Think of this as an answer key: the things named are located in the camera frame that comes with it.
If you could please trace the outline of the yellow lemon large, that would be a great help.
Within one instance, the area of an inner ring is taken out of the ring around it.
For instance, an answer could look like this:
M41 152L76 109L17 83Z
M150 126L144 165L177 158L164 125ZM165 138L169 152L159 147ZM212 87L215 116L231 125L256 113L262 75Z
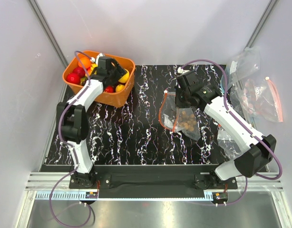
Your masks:
M130 73L127 69L125 71L125 74L118 80L119 83L125 84L128 81Z

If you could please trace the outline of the clear zip bag orange zipper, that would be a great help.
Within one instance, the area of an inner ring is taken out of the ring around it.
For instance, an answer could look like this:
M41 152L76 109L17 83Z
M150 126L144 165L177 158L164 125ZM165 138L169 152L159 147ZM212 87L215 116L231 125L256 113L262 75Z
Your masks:
M175 105L175 92L164 91L164 99L159 110L159 122L173 133L182 133L191 140L201 137L198 122L192 108L178 108Z

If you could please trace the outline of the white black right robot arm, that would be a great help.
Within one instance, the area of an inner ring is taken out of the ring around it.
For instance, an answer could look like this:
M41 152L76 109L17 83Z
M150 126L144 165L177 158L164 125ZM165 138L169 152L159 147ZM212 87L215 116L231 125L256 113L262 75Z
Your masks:
M242 152L239 157L217 166L210 176L210 184L221 188L232 177L252 177L273 160L276 139L271 134L264 136L249 125L227 104L217 87L199 84L195 78L192 71L176 77L176 106L203 111L222 126Z

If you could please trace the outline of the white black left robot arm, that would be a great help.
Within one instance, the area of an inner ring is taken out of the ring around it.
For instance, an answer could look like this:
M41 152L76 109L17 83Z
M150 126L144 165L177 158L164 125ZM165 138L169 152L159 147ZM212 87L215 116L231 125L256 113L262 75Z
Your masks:
M83 88L67 102L57 105L58 135L74 162L70 175L86 188L92 188L97 181L86 142L89 132L87 110L108 86L116 84L127 72L112 57L99 55L96 65L95 74L87 74Z

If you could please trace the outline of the clear blue zip bag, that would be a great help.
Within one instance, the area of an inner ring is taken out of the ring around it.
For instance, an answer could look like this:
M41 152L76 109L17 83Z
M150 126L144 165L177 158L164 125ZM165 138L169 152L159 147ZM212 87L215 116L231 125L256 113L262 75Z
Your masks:
M226 90L228 91L233 84L259 71L260 65L261 57L258 47L246 47L238 55L231 57L224 70L227 78Z

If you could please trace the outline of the filled zip bag red zipper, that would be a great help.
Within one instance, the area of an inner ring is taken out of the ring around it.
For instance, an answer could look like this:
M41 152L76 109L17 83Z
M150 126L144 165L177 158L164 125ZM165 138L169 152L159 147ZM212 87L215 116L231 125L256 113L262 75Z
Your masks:
M262 117L270 122L283 122L282 106L275 84L267 76L262 81L248 79L242 88L232 86L233 108L250 117Z

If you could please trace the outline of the yellow lemon small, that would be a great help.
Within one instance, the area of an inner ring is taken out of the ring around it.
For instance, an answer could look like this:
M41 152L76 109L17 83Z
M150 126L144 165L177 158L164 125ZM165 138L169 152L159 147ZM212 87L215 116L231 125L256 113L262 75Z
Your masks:
M125 85L123 85L123 84L118 84L118 85L115 87L115 92L118 93L118 92L122 91L124 88L125 88Z

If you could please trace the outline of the orange fruit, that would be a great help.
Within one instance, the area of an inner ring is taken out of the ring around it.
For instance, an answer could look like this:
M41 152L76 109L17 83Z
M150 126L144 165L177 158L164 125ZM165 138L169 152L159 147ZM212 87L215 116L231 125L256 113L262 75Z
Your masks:
M79 61L78 61L78 66L79 67L85 67L86 69L91 67L91 61L88 57L82 57Z

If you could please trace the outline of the orange plastic fruit basket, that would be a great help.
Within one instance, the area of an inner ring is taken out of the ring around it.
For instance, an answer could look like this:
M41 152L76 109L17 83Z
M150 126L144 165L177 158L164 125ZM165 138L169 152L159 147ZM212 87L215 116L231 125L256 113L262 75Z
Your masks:
M122 107L134 86L135 63L128 58L95 51L75 52L76 57L63 73L63 80L74 92L75 96L66 103L73 106L82 105L87 110L96 101L102 104ZM74 75L74 83L67 80L78 66L84 68L92 64L97 66L88 74L84 70L87 81L80 85L80 76Z

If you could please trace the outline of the dark red apple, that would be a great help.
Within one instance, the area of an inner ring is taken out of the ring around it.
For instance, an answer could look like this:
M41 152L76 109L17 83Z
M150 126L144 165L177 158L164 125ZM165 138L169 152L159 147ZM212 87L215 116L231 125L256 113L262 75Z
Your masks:
M72 72L77 74L80 78L83 78L85 76L85 70L79 66L76 67Z

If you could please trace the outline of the bright red apple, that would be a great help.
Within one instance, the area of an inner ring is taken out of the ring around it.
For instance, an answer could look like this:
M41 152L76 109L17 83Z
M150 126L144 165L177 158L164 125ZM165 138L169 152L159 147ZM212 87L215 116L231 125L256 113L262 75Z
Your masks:
M80 85L80 76L76 73L69 73L66 77L66 81L72 84Z

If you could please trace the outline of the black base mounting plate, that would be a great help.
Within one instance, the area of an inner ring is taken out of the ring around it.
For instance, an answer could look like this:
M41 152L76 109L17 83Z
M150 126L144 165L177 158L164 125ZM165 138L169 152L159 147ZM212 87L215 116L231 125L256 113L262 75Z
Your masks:
M111 189L124 186L171 186L196 187L201 190L237 189L235 177L218 180L213 177L216 165L96 165L90 173L74 172L71 189Z

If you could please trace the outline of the aluminium rail frame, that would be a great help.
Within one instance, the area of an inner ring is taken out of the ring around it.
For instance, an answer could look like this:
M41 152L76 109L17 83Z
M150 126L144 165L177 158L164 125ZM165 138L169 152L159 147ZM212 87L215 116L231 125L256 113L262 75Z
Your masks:
M32 173L19 228L292 228L292 213L279 181L237 178L236 189L197 189L178 181L124 181L114 175L93 189L71 190L61 173ZM223 198L215 205L217 193Z

